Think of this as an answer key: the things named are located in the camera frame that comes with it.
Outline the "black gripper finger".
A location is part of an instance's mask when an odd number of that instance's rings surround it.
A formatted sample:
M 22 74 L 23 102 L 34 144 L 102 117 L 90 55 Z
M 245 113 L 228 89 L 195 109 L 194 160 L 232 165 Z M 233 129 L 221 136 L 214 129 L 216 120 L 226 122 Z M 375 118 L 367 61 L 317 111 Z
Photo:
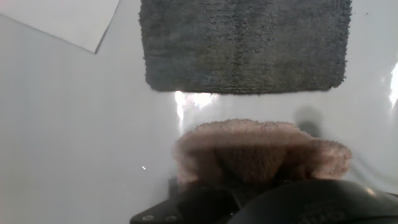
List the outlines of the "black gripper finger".
M 229 190 L 196 185 L 177 192 L 169 187 L 169 198 L 134 215 L 130 224 L 214 224 L 226 223 L 239 206 Z

